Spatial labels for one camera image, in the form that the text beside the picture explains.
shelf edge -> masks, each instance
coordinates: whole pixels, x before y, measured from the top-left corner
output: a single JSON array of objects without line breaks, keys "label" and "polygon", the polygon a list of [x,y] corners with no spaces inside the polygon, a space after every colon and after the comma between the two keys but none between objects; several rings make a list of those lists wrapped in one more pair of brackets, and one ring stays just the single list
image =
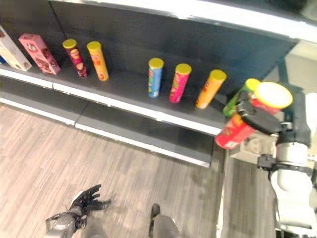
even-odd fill
[{"label": "shelf edge", "polygon": [[54,119],[54,120],[58,120],[58,121],[64,122],[67,125],[75,125],[75,121],[73,121],[73,120],[70,120],[70,119],[67,119],[67,118],[63,118],[63,117],[60,117],[58,115],[55,115],[55,114],[52,114],[52,113],[48,113],[48,112],[45,112],[45,111],[30,107],[30,106],[27,106],[27,105],[16,103],[14,101],[11,101],[11,100],[8,100],[8,99],[5,99],[5,98],[0,98],[0,102],[4,103],[4,104],[8,104],[8,105],[16,107],[16,108],[20,108],[20,109],[32,112],[32,113],[36,113],[36,114],[39,114],[39,115],[42,115],[42,116],[45,116],[45,117],[48,117],[48,118],[51,118],[51,119]]},{"label": "shelf edge", "polygon": [[217,128],[217,127],[201,124],[201,123],[198,123],[195,121],[179,118],[179,117],[172,116],[172,115],[162,113],[159,111],[143,108],[143,107],[136,106],[136,105],[133,105],[130,103],[126,103],[126,102],[122,102],[122,101],[119,101],[116,99],[101,96],[101,95],[98,95],[95,93],[90,93],[90,92],[87,92],[84,90],[65,86],[65,85],[62,85],[59,83],[53,83],[53,88],[55,90],[61,91],[63,93],[76,95],[76,96],[81,97],[81,98],[86,98],[86,99],[89,99],[89,100],[94,101],[96,103],[102,103],[102,104],[107,105],[109,107],[113,106],[116,108],[124,109],[126,111],[130,111],[130,112],[133,112],[136,114],[140,114],[140,115],[154,118],[157,121],[164,121],[164,122],[180,125],[180,126],[190,128],[193,130],[197,130],[197,131],[207,133],[210,135],[217,135],[221,132],[221,128]]},{"label": "shelf edge", "polygon": [[53,83],[43,80],[43,79],[39,79],[39,78],[35,78],[32,76],[28,76],[22,73],[17,73],[17,72],[13,72],[10,70],[6,70],[3,68],[0,68],[0,75],[5,76],[5,77],[9,77],[9,78],[14,78],[20,81],[24,81],[24,82],[28,82],[28,83],[32,83],[32,84],[36,84],[45,88],[50,88],[53,89]]},{"label": "shelf edge", "polygon": [[111,138],[111,139],[118,140],[118,141],[121,141],[121,142],[124,142],[124,143],[127,143],[127,144],[131,144],[131,145],[134,145],[134,146],[137,146],[137,147],[141,147],[143,149],[147,149],[147,150],[150,150],[150,151],[153,151],[153,152],[157,152],[157,153],[160,153],[160,154],[163,154],[163,155],[167,155],[167,156],[170,156],[170,157],[173,157],[173,158],[176,158],[176,159],[188,162],[188,163],[192,163],[192,164],[195,164],[195,165],[203,166],[203,167],[206,167],[206,168],[210,167],[210,163],[203,162],[203,161],[200,161],[200,160],[196,160],[194,158],[191,158],[191,157],[188,157],[188,156],[185,156],[185,155],[181,155],[181,154],[169,151],[169,150],[161,149],[159,147],[156,147],[156,146],[153,146],[153,145],[149,145],[149,144],[146,144],[146,143],[143,143],[143,142],[140,142],[140,141],[132,140],[132,139],[129,139],[129,138],[126,138],[126,137],[123,137],[123,136],[115,135],[115,134],[112,134],[112,133],[109,133],[109,132],[106,132],[106,131],[103,131],[103,130],[95,129],[95,128],[90,127],[90,126],[86,126],[86,125],[83,125],[83,124],[76,123],[75,127],[78,128],[78,129],[81,129],[81,130],[89,131],[89,132],[92,132],[92,133],[107,137],[107,138]]},{"label": "shelf edge", "polygon": [[291,39],[301,39],[317,43],[317,27],[303,21],[295,21],[240,7],[202,0],[157,1],[148,0],[49,0],[134,10],[139,12],[189,19],[198,22],[225,22]]}]

yellow lid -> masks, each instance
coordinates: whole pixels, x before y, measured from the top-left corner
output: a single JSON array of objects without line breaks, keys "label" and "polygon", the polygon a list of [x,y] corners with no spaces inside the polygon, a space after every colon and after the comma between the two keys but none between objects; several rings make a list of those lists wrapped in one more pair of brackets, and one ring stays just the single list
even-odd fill
[{"label": "yellow lid", "polygon": [[187,75],[187,74],[190,74],[192,72],[192,68],[189,66],[189,64],[180,63],[176,66],[175,72]]},{"label": "yellow lid", "polygon": [[89,50],[97,50],[101,48],[101,44],[98,41],[92,41],[87,44]]},{"label": "yellow lid", "polygon": [[164,65],[164,61],[160,58],[152,58],[149,60],[149,66],[152,68],[162,68]]},{"label": "yellow lid", "polygon": [[254,94],[260,102],[272,108],[283,109],[293,102],[290,91],[278,83],[260,83]]},{"label": "yellow lid", "polygon": [[77,45],[77,42],[74,39],[67,39],[63,42],[63,47],[66,49],[74,48]]},{"label": "yellow lid", "polygon": [[211,71],[209,77],[219,81],[225,81],[227,79],[226,73],[220,69],[214,69]]},{"label": "yellow lid", "polygon": [[250,89],[251,91],[255,91],[255,89],[258,87],[258,85],[260,84],[261,82],[258,81],[257,79],[255,78],[248,78],[247,81],[246,81],[246,86],[248,89]]}]

red can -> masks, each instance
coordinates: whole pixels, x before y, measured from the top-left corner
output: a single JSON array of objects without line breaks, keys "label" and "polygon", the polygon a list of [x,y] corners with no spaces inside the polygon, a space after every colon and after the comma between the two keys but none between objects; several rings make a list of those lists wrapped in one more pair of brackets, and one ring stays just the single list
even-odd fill
[{"label": "red can", "polygon": [[[293,98],[291,93],[283,86],[271,82],[261,83],[259,87],[261,85],[263,85],[262,88],[259,91],[256,89],[255,93],[251,96],[250,101],[253,107],[261,108],[274,115],[280,109],[292,103]],[[272,95],[274,91],[280,94],[279,97]],[[215,137],[215,141],[224,149],[233,149],[255,131],[255,129],[243,122],[237,113],[234,113],[222,131]]]},{"label": "red can", "polygon": [[77,42],[74,39],[67,39],[63,42],[63,47],[66,49],[74,67],[81,78],[88,76],[87,68],[84,64],[83,58],[81,57]]}]

floor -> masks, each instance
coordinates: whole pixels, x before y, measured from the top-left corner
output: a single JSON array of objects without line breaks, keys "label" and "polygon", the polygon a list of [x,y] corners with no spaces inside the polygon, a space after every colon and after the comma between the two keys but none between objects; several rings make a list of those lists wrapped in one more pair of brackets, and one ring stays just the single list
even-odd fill
[{"label": "floor", "polygon": [[101,199],[113,199],[108,211],[95,213],[109,238],[146,238],[154,202],[185,238],[215,237],[220,149],[207,169],[4,105],[0,110],[1,238],[43,237],[46,218],[98,183]]}]

store shelf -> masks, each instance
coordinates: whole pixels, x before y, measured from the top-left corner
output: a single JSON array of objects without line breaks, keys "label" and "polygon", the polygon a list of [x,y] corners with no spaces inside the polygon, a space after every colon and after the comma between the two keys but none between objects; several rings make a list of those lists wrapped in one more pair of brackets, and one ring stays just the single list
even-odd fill
[{"label": "store shelf", "polygon": [[189,19],[212,24],[254,29],[290,38],[317,43],[317,26],[286,18],[283,14],[272,15],[251,9],[237,7],[235,4],[202,0],[50,0],[77,4],[113,7],[150,14],[164,15],[179,19]]},{"label": "store shelf", "polygon": [[53,88],[211,135],[218,134],[225,122],[220,101],[225,103],[226,97],[219,95],[218,100],[205,110],[196,108],[195,99],[186,97],[179,104],[172,104],[168,99],[169,88],[162,90],[161,94],[153,99],[148,96],[146,75],[115,71],[110,74],[108,81],[101,82],[97,79],[94,69],[90,70],[88,78],[81,79],[72,67],[66,66],[54,77]]},{"label": "store shelf", "polygon": [[32,83],[45,88],[53,88],[51,76],[44,74],[41,70],[34,65],[29,71],[24,72],[10,67],[8,64],[0,65],[0,75],[20,80],[27,83]]},{"label": "store shelf", "polygon": [[53,90],[1,78],[3,90],[0,102],[42,116],[75,125],[87,105],[87,101],[67,96]]},{"label": "store shelf", "polygon": [[211,164],[211,136],[112,107],[90,103],[75,126],[196,165]]}]

